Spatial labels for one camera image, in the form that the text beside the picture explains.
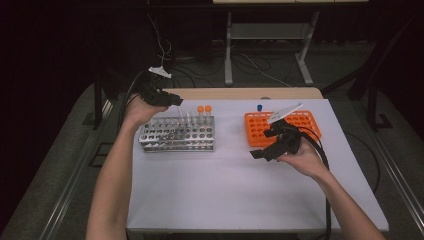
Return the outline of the person's left hand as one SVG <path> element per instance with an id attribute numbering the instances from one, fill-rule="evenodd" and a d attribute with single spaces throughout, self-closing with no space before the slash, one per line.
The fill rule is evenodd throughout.
<path id="1" fill-rule="evenodd" d="M 149 105 L 139 95 L 133 95 L 127 102 L 121 128 L 137 130 L 141 125 L 148 123 L 155 114 L 166 110 L 167 107 Z"/>

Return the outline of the orange plastic test tube rack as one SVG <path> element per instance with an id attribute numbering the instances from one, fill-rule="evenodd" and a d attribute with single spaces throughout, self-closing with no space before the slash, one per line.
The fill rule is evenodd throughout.
<path id="1" fill-rule="evenodd" d="M 249 112 L 244 115 L 247 141 L 251 147 L 267 147 L 276 141 L 276 136 L 266 137 L 265 130 L 270 128 L 267 123 L 271 112 Z M 316 142 L 321 138 L 321 131 L 313 114 L 308 110 L 296 110 L 284 118 L 296 126 L 301 132 L 307 133 Z"/>

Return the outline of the metal floor rail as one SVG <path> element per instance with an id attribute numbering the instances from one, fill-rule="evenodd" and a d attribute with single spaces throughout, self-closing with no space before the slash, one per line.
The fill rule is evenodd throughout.
<path id="1" fill-rule="evenodd" d="M 397 192 L 400 194 L 417 228 L 421 232 L 421 235 L 424 237 L 424 205 L 419 202 L 418 198 L 412 191 L 404 174 L 398 167 L 394 156 L 391 154 L 389 148 L 384 144 L 380 135 L 368 125 L 365 125 L 364 128 L 378 149 L 386 171 L 392 179 Z"/>
<path id="2" fill-rule="evenodd" d="M 81 154 L 77 159 L 76 166 L 60 194 L 59 199 L 55 203 L 53 212 L 49 217 L 39 240 L 55 240 L 60 225 L 69 209 L 74 195 L 76 194 L 78 186 L 83 179 L 84 172 L 88 168 L 89 161 L 94 156 L 95 147 L 100 142 L 101 134 L 106 126 L 110 113 L 113 110 L 114 104 L 107 100 L 101 105 L 101 107 L 100 124 L 88 135 Z"/>

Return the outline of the grey metal stand frame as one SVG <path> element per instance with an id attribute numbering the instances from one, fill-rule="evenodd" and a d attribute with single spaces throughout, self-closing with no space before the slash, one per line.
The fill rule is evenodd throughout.
<path id="1" fill-rule="evenodd" d="M 231 59 L 231 44 L 233 40 L 301 40 L 302 49 L 295 54 L 295 61 L 307 86 L 313 84 L 312 77 L 305 62 L 305 58 L 312 42 L 320 12 L 312 13 L 308 22 L 296 23 L 237 23 L 233 21 L 233 14 L 227 13 L 226 40 L 224 57 L 224 84 L 233 85 L 233 71 Z"/>

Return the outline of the person's right hand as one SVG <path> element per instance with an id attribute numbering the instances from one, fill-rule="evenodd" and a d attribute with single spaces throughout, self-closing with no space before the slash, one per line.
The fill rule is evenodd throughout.
<path id="1" fill-rule="evenodd" d="M 330 172 L 325 167 L 316 149 L 306 139 L 301 139 L 301 144 L 296 154 L 283 154 L 276 158 L 294 167 L 303 175 L 309 176 L 315 181 L 322 181 L 329 176 Z"/>

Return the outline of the silver metal test tube rack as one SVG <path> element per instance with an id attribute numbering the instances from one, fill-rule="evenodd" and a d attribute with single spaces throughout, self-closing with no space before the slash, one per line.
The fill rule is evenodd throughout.
<path id="1" fill-rule="evenodd" d="M 215 123 L 187 125 L 179 117 L 156 117 L 140 127 L 138 142 L 145 152 L 213 152 L 215 150 Z"/>

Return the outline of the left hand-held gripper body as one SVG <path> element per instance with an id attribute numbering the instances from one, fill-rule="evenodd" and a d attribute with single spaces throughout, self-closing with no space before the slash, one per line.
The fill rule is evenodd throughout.
<path id="1" fill-rule="evenodd" d="M 155 98 L 160 93 L 168 93 L 160 88 L 157 83 L 163 79 L 170 79 L 172 75 L 168 73 L 163 66 L 149 67 L 138 77 L 137 92 L 140 97 L 148 104 L 154 104 Z"/>

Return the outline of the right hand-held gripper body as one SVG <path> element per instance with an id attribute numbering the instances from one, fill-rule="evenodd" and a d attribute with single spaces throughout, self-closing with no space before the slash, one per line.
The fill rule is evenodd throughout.
<path id="1" fill-rule="evenodd" d="M 273 144 L 280 144 L 286 147 L 286 152 L 290 152 L 292 154 L 295 154 L 299 147 L 300 147 L 300 139 L 301 139 L 301 133 L 300 130 L 292 125 L 289 124 L 285 117 L 293 113 L 295 110 L 302 107 L 302 103 L 298 103 L 294 106 L 285 107 L 283 109 L 274 111 L 269 119 L 267 120 L 267 123 L 269 126 L 277 126 L 280 125 L 283 127 L 283 132 L 276 137 L 276 141 Z"/>

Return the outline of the black stand leg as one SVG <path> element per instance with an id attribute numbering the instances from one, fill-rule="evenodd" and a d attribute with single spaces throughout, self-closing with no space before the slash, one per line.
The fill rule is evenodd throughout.
<path id="1" fill-rule="evenodd" d="M 378 88 L 371 85 L 368 89 L 367 122 L 374 132 L 380 129 L 392 129 L 393 125 L 383 113 L 377 112 Z"/>

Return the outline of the black floor socket frame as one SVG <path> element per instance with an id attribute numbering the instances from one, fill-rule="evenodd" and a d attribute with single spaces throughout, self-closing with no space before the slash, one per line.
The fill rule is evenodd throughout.
<path id="1" fill-rule="evenodd" d="M 111 150 L 112 145 L 112 142 L 101 142 L 96 148 L 88 166 L 93 168 L 101 168 L 109 154 L 109 151 Z"/>

